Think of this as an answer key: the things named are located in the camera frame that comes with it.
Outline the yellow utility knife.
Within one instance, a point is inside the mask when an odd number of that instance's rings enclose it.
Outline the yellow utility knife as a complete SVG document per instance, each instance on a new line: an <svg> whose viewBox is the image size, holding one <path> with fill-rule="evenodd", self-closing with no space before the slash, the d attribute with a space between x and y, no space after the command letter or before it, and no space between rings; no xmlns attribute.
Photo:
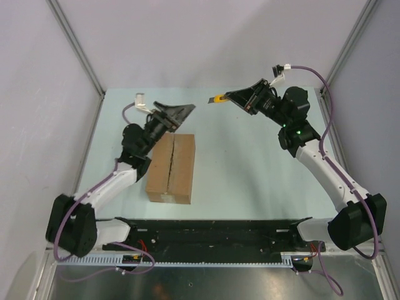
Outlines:
<svg viewBox="0 0 400 300"><path fill-rule="evenodd" d="M224 94L219 94L216 95L214 97L210 97L208 100L208 104L212 104L212 103L224 103L230 101L230 99L228 97L226 97Z"/></svg>

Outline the brown cardboard express box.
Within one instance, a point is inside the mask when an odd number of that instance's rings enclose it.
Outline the brown cardboard express box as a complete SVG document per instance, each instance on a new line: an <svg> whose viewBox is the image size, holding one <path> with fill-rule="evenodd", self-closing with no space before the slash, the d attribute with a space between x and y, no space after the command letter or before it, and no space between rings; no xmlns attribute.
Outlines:
<svg viewBox="0 0 400 300"><path fill-rule="evenodd" d="M156 143L145 188L151 202L191 203L195 151L193 134L166 133Z"/></svg>

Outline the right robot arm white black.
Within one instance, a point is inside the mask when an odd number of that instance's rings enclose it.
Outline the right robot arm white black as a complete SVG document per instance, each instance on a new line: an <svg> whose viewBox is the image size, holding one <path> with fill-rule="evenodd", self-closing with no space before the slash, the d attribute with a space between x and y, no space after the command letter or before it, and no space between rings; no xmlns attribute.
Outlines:
<svg viewBox="0 0 400 300"><path fill-rule="evenodd" d="M332 219L308 218L299 221L288 235L289 245L302 251L311 241L331 241L346 251L376 239L383 231L387 201L361 187L320 147L318 132L307 120L308 92L289 87L278 96L265 79L245 89L229 91L224 98L250 115L262 113L281 126L280 146L305 166L331 199L337 215Z"/></svg>

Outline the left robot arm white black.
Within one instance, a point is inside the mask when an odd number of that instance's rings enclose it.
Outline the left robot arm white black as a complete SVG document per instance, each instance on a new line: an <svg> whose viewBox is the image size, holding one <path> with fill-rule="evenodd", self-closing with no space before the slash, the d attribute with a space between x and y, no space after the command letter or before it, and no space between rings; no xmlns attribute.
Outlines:
<svg viewBox="0 0 400 300"><path fill-rule="evenodd" d="M56 261L66 260L59 250L82 258L98 246L118 244L130 250L137 245L138 234L127 221L120 217L99 221L96 214L147 173L153 147L166 133L175 133L194 109L193 104L168 106L154 102L143 126L128 123L123 129L121 155L104 179L82 194L60 194L54 200L45 238L53 245Z"/></svg>

